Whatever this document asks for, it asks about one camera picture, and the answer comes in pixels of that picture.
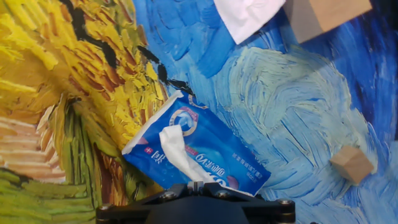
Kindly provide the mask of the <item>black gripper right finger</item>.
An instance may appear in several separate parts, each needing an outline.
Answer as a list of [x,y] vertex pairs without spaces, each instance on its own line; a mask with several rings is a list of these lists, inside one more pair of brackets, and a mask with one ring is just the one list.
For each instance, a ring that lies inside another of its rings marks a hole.
[[213,223],[295,223],[295,202],[267,201],[216,182],[196,183],[198,208]]

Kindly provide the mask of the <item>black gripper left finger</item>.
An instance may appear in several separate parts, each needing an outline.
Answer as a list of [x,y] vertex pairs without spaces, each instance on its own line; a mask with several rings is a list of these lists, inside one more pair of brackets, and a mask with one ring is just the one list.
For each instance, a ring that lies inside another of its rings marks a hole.
[[178,213],[184,198],[197,191],[197,183],[174,184],[171,188],[136,201],[130,205],[116,206],[105,203],[96,209],[96,223],[168,223]]

